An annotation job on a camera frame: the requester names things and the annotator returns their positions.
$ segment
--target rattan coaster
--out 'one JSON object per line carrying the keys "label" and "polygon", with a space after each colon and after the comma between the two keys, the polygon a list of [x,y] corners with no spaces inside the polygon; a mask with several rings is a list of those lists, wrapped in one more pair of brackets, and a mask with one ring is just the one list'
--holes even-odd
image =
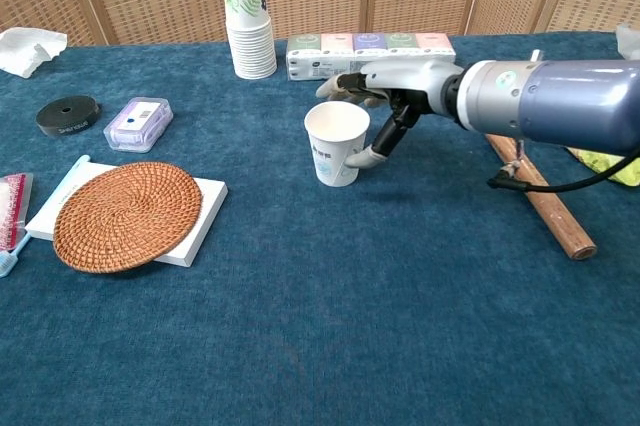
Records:
{"label": "rattan coaster", "polygon": [[200,188],[176,166],[120,166],[84,184],[64,204],[53,247],[80,271],[132,269],[176,247],[193,228],[201,204]]}

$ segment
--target toothbrush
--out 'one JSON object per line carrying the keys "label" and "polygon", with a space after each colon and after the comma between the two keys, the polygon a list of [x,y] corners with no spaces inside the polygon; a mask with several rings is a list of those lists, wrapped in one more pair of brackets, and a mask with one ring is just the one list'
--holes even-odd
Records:
{"label": "toothbrush", "polygon": [[[89,162],[89,160],[91,160],[91,157],[86,154],[80,156],[75,164],[71,166],[71,169],[67,172],[64,178],[62,178],[62,181],[60,181],[56,189],[54,189],[53,193],[51,193],[50,197],[54,196],[62,188],[62,186],[69,180],[69,178],[73,176],[73,173],[81,164],[87,163]],[[0,251],[0,278],[4,278],[11,272],[13,267],[18,262],[18,254],[20,254],[22,248],[26,246],[30,239],[31,233],[27,233],[18,243],[18,245],[13,249],[13,251],[11,251],[11,253],[9,253],[8,251]]]}

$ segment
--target table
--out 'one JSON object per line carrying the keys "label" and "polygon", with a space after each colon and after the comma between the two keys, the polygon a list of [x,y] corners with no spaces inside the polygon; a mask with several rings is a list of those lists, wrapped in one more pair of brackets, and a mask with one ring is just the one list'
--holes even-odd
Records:
{"label": "table", "polygon": [[[454,37],[457,62],[617,58],[608,33]],[[69,48],[0,74],[0,174],[34,174],[32,217],[82,154],[159,160],[227,182],[190,269],[74,271],[32,240],[0,281],[0,424],[620,424],[640,422],[635,189],[563,195],[599,246],[569,260],[519,193],[485,181],[485,139],[423,118],[347,188],[314,175],[318,82],[234,76],[228,46]],[[36,112],[89,94],[92,128],[52,139]],[[102,130],[135,96],[175,119],[145,155]],[[372,111],[369,140],[388,116]],[[528,144],[552,184],[591,174]]]}

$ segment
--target stack of paper cups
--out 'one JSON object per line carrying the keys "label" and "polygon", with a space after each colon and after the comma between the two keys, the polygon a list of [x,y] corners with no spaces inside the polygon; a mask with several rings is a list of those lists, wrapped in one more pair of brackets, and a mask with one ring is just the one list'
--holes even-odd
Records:
{"label": "stack of paper cups", "polygon": [[276,52],[266,0],[224,0],[233,68],[244,79],[271,76]]}

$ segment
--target yellow cloth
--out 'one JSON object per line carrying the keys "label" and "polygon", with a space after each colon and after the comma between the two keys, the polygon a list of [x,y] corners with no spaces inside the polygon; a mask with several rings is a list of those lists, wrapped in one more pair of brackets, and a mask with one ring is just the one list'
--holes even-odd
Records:
{"label": "yellow cloth", "polygon": [[[594,153],[592,151],[574,148],[568,149],[581,163],[588,166],[596,173],[600,173],[605,169],[610,168],[622,159],[621,156],[614,156],[612,154]],[[610,176],[609,179],[627,186],[638,186],[640,184],[640,159],[636,159],[626,168],[618,171],[613,176]]]}

